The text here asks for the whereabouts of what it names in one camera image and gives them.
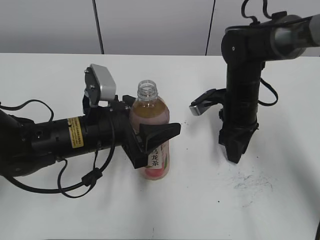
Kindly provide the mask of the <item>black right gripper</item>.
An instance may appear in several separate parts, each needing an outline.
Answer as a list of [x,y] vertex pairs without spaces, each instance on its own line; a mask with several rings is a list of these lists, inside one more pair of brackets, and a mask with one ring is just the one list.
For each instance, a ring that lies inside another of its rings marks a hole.
[[259,127],[258,101],[225,100],[221,105],[219,118],[222,120],[222,129],[219,132],[219,143],[225,147],[228,161],[238,164]]

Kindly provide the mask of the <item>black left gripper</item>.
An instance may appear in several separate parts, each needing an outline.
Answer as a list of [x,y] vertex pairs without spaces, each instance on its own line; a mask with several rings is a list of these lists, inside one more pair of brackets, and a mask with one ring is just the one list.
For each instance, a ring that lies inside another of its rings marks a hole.
[[103,168],[110,164],[117,146],[122,146],[134,168],[145,167],[148,153],[181,133],[180,123],[140,124],[137,135],[129,120],[129,108],[135,101],[123,95],[122,101],[115,99],[102,107],[86,99],[86,147],[89,152],[110,149]]

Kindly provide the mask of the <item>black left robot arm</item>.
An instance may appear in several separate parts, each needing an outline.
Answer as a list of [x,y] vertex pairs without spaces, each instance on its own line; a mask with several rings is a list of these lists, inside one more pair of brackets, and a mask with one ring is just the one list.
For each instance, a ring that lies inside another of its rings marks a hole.
[[83,115],[46,122],[8,114],[32,103],[0,107],[0,174],[22,177],[56,162],[121,146],[134,168],[147,164],[153,150],[148,139],[135,133],[129,120],[129,105],[115,99],[109,106],[90,106],[82,100]]

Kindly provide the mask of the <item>black grey right arm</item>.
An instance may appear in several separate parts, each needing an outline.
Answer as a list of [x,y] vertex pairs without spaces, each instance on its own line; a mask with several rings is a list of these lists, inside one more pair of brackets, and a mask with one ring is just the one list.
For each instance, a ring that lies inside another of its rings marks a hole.
[[193,115],[200,116],[211,106],[223,106],[218,142],[225,147],[230,162],[237,164],[246,152],[259,127],[258,105],[267,105],[259,100],[260,85],[270,87],[261,77],[266,62],[292,60],[319,45],[318,14],[301,18],[278,12],[270,21],[225,30],[221,53],[227,64],[226,87],[207,90],[189,108]]

